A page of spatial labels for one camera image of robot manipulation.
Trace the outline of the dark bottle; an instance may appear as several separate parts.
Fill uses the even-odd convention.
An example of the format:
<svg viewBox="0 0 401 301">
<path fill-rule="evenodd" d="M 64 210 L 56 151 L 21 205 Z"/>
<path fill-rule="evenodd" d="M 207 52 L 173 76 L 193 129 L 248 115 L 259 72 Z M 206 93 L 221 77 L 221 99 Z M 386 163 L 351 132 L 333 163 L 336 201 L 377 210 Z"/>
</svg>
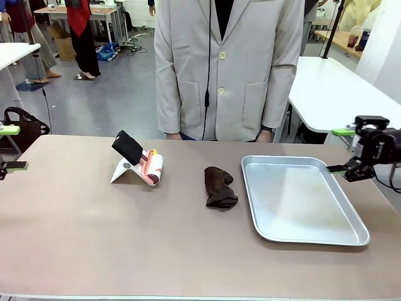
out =
<svg viewBox="0 0 401 301">
<path fill-rule="evenodd" d="M 360 37 L 360 40 L 359 40 L 359 43 L 355 47 L 355 51 L 362 52 L 365 49 L 365 47 L 367 45 L 367 41 L 368 41 L 369 36 L 370 36 L 370 33 L 371 33 L 371 29 L 364 29 L 363 30 L 363 33 L 362 33 L 362 35 Z"/>
</svg>

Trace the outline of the blue plastic bag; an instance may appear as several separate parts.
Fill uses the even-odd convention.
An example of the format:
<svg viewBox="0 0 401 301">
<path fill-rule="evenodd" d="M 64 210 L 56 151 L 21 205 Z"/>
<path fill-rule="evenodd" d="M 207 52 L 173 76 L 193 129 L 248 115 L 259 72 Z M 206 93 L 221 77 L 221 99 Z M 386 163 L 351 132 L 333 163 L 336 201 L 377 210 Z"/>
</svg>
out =
<svg viewBox="0 0 401 301">
<path fill-rule="evenodd" d="M 117 56 L 117 44 L 106 43 L 96 48 L 96 56 L 98 61 L 111 62 Z"/>
</svg>

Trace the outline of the person in beige jacket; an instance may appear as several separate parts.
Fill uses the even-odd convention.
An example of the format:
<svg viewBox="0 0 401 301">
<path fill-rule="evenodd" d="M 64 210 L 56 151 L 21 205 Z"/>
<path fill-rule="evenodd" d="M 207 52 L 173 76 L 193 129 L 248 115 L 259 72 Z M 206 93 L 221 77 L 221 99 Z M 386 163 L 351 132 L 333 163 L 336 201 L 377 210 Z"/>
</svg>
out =
<svg viewBox="0 0 401 301">
<path fill-rule="evenodd" d="M 296 76 L 304 8 L 305 0 L 159 0 L 159 130 L 241 142 L 256 141 L 262 125 L 275 131 Z"/>
</svg>

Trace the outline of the blue floor mat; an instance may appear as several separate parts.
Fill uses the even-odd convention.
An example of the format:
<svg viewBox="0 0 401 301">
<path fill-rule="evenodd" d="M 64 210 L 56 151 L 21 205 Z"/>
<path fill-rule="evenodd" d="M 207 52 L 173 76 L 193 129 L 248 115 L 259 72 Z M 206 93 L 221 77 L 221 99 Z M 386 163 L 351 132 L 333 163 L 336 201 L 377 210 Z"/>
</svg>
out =
<svg viewBox="0 0 401 301">
<path fill-rule="evenodd" d="M 22 82 L 16 85 L 16 90 L 19 92 L 35 92 L 41 88 L 44 88 L 47 85 L 48 83 Z"/>
</svg>

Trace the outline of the brown top work table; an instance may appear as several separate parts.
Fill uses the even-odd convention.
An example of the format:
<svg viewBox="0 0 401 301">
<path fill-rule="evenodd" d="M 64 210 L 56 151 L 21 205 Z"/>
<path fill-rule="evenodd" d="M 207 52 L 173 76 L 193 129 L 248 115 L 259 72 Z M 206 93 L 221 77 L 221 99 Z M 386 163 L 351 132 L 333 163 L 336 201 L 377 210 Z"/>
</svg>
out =
<svg viewBox="0 0 401 301">
<path fill-rule="evenodd" d="M 93 5 L 90 6 L 92 21 L 105 21 L 108 41 L 112 42 L 112 33 L 117 44 L 128 41 L 128 29 L 125 13 L 117 6 Z M 67 10 L 64 5 L 56 5 L 54 9 L 47 7 L 37 9 L 34 14 L 47 14 L 53 23 L 55 20 L 67 20 Z"/>
</svg>

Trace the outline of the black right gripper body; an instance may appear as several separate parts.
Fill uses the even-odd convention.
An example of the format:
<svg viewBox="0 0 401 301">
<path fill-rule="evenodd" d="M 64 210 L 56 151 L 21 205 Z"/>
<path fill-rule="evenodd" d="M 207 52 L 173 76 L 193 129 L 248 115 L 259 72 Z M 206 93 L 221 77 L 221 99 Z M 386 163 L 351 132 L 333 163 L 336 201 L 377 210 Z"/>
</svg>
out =
<svg viewBox="0 0 401 301">
<path fill-rule="evenodd" d="M 401 163 L 401 130 L 362 129 L 354 157 L 369 166 Z"/>
</svg>

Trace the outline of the white side table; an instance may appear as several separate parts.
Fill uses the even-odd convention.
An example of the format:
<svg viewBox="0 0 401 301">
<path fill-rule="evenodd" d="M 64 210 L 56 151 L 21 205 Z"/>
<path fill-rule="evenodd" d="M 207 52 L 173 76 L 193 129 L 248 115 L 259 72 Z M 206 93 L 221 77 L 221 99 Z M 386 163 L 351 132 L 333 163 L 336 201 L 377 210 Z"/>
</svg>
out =
<svg viewBox="0 0 401 301">
<path fill-rule="evenodd" d="M 33 45 L 28 43 L 0 43 L 0 90 L 5 91 L 6 96 L 13 101 L 15 107 L 24 109 L 8 66 L 29 54 L 37 52 L 39 49 L 38 43 Z"/>
</svg>

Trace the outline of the large white table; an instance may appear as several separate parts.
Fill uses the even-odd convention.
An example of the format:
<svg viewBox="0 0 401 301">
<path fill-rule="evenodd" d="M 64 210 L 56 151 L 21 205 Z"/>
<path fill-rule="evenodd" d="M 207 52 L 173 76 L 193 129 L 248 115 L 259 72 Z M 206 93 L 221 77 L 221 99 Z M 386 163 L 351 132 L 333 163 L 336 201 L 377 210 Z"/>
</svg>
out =
<svg viewBox="0 0 401 301">
<path fill-rule="evenodd" d="M 331 58 L 299 58 L 289 102 L 301 119 L 297 133 L 304 144 L 324 144 L 357 115 L 382 116 L 401 129 L 401 105 Z"/>
</svg>

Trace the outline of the black bag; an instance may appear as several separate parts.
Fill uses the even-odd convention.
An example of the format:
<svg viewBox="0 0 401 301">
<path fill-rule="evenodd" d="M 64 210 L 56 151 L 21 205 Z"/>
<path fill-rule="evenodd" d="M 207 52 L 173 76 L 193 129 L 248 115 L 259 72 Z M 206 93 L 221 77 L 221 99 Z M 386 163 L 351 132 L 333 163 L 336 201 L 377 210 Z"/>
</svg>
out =
<svg viewBox="0 0 401 301">
<path fill-rule="evenodd" d="M 17 114 L 19 120 L 11 120 L 9 116 L 11 113 Z M 21 152 L 25 152 L 40 136 L 48 135 L 51 132 L 50 127 L 46 123 L 18 107 L 8 107 L 4 111 L 4 121 L 5 125 L 19 126 L 19 134 L 15 135 L 12 140 Z"/>
</svg>

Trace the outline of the pink white lint roller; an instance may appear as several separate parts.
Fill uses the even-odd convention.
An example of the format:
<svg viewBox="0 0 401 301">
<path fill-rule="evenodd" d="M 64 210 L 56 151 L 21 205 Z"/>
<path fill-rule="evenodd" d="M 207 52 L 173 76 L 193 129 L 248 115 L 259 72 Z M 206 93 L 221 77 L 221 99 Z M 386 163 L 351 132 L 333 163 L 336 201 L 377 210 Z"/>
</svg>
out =
<svg viewBox="0 0 401 301">
<path fill-rule="evenodd" d="M 164 158 L 156 149 L 151 149 L 142 154 L 140 163 L 142 165 L 141 178 L 150 186 L 157 185 L 160 182 Z"/>
</svg>

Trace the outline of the bottle with red liquid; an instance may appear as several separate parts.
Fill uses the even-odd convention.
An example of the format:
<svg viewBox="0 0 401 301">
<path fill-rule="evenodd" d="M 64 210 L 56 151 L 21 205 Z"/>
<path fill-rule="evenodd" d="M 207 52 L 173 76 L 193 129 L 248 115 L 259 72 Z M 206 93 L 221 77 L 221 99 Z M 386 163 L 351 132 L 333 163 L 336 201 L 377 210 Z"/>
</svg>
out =
<svg viewBox="0 0 401 301">
<path fill-rule="evenodd" d="M 352 29 L 349 32 L 347 47 L 354 48 L 360 35 L 361 35 L 361 27 L 360 26 L 352 27 Z"/>
</svg>

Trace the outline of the person in grey trousers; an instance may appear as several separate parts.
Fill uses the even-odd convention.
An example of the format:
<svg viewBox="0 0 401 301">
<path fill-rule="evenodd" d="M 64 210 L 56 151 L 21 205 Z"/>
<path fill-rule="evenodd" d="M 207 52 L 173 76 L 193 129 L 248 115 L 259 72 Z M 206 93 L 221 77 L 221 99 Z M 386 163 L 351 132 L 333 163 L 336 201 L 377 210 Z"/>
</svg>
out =
<svg viewBox="0 0 401 301">
<path fill-rule="evenodd" d="M 301 40 L 300 55 L 303 56 L 313 21 L 316 19 L 316 12 L 319 0 L 305 0 L 305 11 L 303 20 L 303 35 Z"/>
</svg>

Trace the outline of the brown cloth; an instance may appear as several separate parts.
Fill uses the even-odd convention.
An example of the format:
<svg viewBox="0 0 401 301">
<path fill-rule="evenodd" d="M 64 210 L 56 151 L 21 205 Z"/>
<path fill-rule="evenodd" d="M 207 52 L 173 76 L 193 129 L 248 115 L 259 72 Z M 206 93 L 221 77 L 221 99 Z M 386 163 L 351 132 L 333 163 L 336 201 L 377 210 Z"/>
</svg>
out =
<svg viewBox="0 0 401 301">
<path fill-rule="evenodd" d="M 209 166 L 204 170 L 204 182 L 207 193 L 208 208 L 231 209 L 238 202 L 238 197 L 229 187 L 234 178 L 226 171 Z"/>
</svg>

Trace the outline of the person in yellow coat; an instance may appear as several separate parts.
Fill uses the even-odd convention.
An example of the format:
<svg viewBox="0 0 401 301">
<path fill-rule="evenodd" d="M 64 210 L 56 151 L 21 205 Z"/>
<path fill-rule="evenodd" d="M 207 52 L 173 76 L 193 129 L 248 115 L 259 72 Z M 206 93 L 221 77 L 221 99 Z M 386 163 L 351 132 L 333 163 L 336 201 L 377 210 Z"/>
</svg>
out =
<svg viewBox="0 0 401 301">
<path fill-rule="evenodd" d="M 381 2 L 382 0 L 345 0 L 338 29 L 351 31 L 353 27 L 361 26 Z"/>
</svg>

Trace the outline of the silver metal tray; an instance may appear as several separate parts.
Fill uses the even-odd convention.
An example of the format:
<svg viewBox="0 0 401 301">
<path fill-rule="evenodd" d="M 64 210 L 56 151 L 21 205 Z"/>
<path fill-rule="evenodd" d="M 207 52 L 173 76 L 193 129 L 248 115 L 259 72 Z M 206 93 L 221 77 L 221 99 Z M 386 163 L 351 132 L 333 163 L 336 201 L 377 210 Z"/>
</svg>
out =
<svg viewBox="0 0 401 301">
<path fill-rule="evenodd" d="M 314 157 L 241 161 L 256 232 L 268 241 L 367 246 L 370 234 L 326 164 Z"/>
</svg>

